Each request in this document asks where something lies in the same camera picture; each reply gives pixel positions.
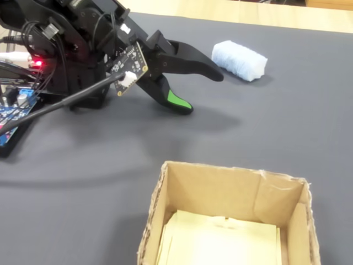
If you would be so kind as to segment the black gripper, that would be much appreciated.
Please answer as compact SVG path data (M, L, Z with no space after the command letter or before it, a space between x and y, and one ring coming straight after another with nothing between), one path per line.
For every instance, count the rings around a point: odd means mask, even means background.
M116 61L127 47L139 43L149 67L150 77L142 77L137 81L137 85L158 104L182 115L191 114L194 111L192 105L172 91L162 73L198 74L215 82L222 82L224 76L221 69L198 49L179 41L168 41L159 30L149 36L129 17L129 12L129 9L123 7L117 7L113 11L113 60Z

